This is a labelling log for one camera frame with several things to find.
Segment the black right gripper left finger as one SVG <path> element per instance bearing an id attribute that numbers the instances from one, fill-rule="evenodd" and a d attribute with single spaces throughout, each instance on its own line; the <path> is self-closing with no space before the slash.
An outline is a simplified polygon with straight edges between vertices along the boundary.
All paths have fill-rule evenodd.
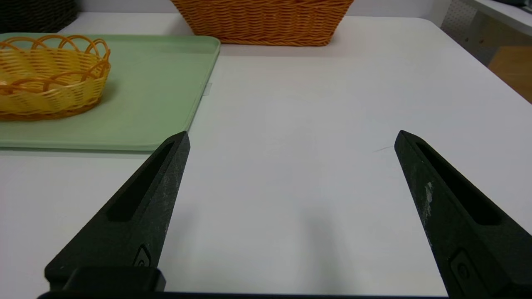
<path id="1" fill-rule="evenodd" d="M 46 265 L 52 291 L 162 291 L 158 269 L 190 141 L 167 138 Z"/>

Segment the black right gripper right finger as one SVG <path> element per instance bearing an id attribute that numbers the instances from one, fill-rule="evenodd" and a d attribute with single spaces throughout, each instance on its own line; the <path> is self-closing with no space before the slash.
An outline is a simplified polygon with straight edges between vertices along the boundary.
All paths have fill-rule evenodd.
<path id="1" fill-rule="evenodd" d="M 447 295 L 530 299 L 532 237 L 420 137 L 394 143 Z"/>

